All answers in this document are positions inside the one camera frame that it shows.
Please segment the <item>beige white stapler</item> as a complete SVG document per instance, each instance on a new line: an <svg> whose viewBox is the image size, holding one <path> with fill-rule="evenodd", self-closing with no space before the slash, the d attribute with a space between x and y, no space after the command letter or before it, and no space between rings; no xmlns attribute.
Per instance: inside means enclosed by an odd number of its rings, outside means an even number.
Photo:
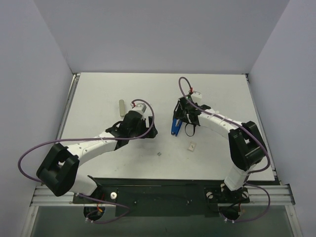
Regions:
<svg viewBox="0 0 316 237"><path fill-rule="evenodd" d="M119 100L119 115L121 118L125 116L125 102L124 100L120 99Z"/></svg>

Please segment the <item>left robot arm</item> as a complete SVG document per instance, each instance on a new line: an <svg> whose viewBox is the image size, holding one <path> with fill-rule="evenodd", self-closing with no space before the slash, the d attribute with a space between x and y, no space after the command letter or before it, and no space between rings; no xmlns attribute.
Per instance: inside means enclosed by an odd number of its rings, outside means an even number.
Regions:
<svg viewBox="0 0 316 237"><path fill-rule="evenodd" d="M55 143L36 175L57 197L67 192L80 193L90 203L97 203L102 196L100 186L92 176L80 174L79 167L104 153L120 149L135 137L155 138L158 131L154 121L154 116L144 118L137 111L129 111L122 121L116 122L91 141L67 146Z"/></svg>

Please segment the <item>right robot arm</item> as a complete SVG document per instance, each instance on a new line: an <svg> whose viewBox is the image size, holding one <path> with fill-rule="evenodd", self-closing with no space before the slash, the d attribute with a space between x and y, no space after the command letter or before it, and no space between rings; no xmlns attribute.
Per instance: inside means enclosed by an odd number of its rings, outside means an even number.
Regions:
<svg viewBox="0 0 316 237"><path fill-rule="evenodd" d="M220 195L226 202L236 199L238 189L244 186L254 167L266 156L266 146L256 123L226 118L207 105L192 105L189 96L178 99L173 124L176 121L209 128L228 140L233 166L224 179L225 187Z"/></svg>

